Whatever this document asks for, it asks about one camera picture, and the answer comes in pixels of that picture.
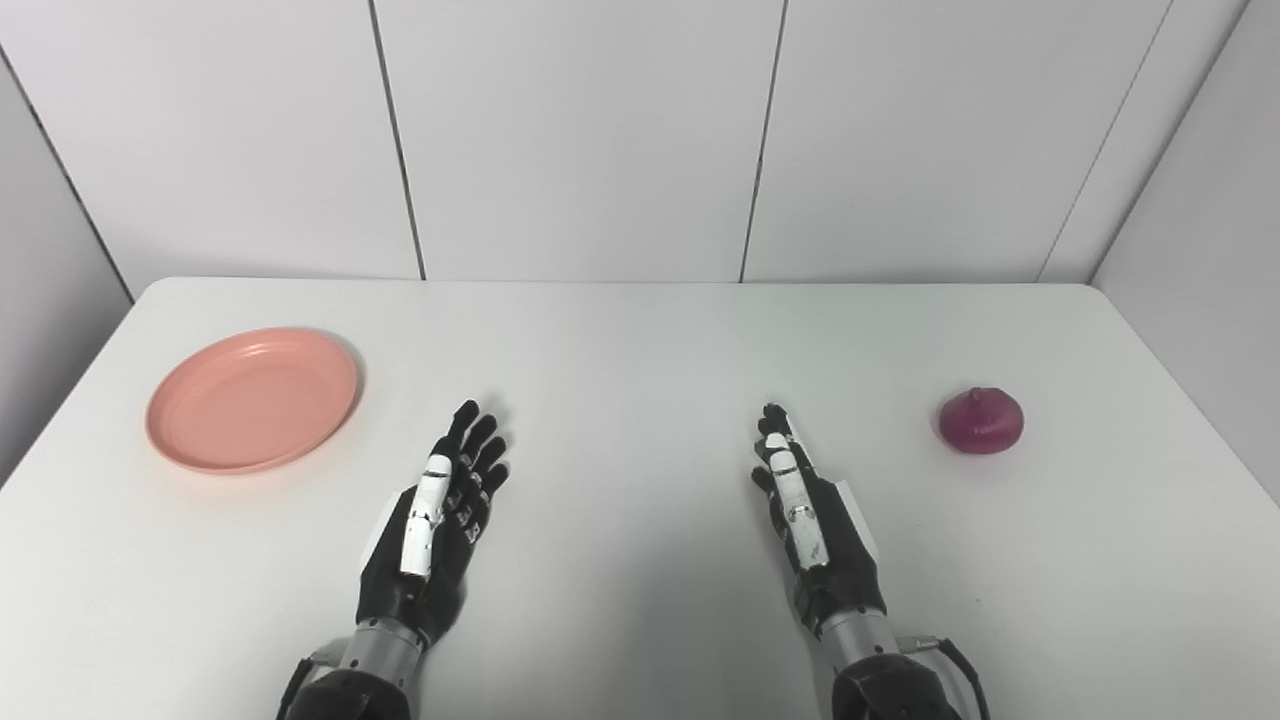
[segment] fingertip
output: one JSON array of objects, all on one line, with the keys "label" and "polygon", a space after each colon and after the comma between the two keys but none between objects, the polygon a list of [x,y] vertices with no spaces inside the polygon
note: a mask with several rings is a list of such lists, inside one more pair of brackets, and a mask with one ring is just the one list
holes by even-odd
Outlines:
[{"label": "fingertip", "polygon": [[765,470],[764,468],[751,469],[751,482],[755,483],[755,487],[760,488],[767,493],[773,492],[773,488],[776,487],[776,483],[773,482],[773,474]]},{"label": "fingertip", "polygon": [[509,475],[511,470],[507,468],[506,464],[494,465],[493,469],[489,470],[489,473],[485,474],[484,477],[483,486],[485,492],[488,492],[490,496],[498,492],[498,488],[500,488],[502,484],[507,482],[507,478]]}]

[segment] robotic hand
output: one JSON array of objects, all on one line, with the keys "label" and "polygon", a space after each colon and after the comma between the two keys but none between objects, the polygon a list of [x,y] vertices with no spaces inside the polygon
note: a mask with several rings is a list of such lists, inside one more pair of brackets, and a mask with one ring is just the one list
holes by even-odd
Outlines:
[{"label": "robotic hand", "polygon": [[462,575],[507,479],[497,430],[474,400],[453,414],[417,484],[388,503],[360,574],[355,633],[298,662],[276,720],[412,717],[404,688],[457,620]]},{"label": "robotic hand", "polygon": [[959,719],[938,676],[909,653],[937,648],[973,684],[982,720],[987,701],[978,674],[950,639],[895,639],[877,582],[876,543],[847,483],[819,478],[787,413],[765,405],[756,455],[767,468],[751,479],[769,500],[769,519],[796,574],[800,621],[836,667],[835,720]]}]

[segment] black cable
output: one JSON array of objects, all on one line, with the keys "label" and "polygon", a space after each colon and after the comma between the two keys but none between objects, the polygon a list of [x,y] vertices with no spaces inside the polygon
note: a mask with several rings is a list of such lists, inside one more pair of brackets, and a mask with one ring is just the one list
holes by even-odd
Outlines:
[{"label": "black cable", "polygon": [[973,685],[973,697],[978,701],[978,717],[982,720],[991,720],[991,712],[987,711],[987,693],[982,692],[982,683],[978,680],[978,670],[969,662],[969,659],[960,652],[956,643],[951,642],[951,638],[942,638],[942,641],[938,642],[938,652],[947,656],[947,660],[955,664],[955,666],[960,669],[960,673],[964,674],[964,678],[969,680],[969,684]]}]

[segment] white table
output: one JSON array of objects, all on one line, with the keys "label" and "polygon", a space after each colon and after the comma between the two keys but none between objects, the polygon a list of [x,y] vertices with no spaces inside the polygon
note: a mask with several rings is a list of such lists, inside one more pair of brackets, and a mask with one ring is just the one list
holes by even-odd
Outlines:
[{"label": "white table", "polygon": [[[156,383],[265,325],[358,352],[346,425],[260,475],[160,459]],[[1011,451],[934,436],[970,384],[1021,401]],[[1096,291],[173,279],[0,489],[0,715],[271,716],[468,396],[512,479],[426,719],[827,716],[748,479],[765,400],[851,480],[899,633],[955,638],[997,719],[1280,710],[1280,510]]]}]

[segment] robotic arm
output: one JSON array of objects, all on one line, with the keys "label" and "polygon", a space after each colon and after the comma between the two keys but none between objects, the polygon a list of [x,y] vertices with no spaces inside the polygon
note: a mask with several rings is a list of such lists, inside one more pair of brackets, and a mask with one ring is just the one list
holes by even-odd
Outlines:
[{"label": "robotic arm", "polygon": [[411,720],[406,692],[457,620],[460,585],[507,479],[507,443],[468,400],[399,493],[360,574],[356,630],[298,662],[276,720]]},{"label": "robotic arm", "polygon": [[877,580],[876,543],[847,483],[814,471],[778,405],[765,405],[751,479],[768,497],[769,519],[796,584],[792,601],[836,667],[835,720],[959,719],[938,676],[908,657],[937,648],[973,684],[982,720],[987,701],[978,674],[948,639],[895,638]]}]

